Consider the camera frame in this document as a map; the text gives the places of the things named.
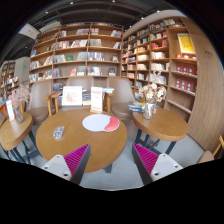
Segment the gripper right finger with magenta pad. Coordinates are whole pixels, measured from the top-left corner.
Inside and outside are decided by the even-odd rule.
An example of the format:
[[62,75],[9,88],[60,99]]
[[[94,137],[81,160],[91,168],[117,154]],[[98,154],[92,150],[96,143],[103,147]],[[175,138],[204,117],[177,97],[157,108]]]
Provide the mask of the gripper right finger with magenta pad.
[[182,169],[169,155],[156,154],[138,144],[132,145],[132,155],[144,185]]

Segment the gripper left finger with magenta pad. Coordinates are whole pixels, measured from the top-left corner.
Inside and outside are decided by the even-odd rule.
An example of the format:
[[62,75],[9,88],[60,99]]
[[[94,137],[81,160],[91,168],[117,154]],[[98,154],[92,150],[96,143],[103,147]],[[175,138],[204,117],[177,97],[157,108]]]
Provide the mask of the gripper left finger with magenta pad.
[[79,185],[90,155],[90,145],[86,144],[65,156],[55,155],[42,169]]

